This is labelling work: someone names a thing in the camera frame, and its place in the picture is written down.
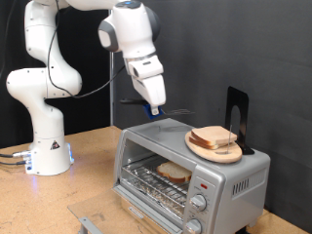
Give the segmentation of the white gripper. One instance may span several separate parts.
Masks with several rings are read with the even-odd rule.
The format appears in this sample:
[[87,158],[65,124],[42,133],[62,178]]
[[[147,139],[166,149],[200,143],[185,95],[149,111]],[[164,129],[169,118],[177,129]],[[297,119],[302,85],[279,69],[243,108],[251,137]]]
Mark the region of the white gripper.
[[162,75],[147,78],[132,77],[136,91],[151,105],[151,113],[156,116],[160,113],[157,106],[166,102],[165,83]]

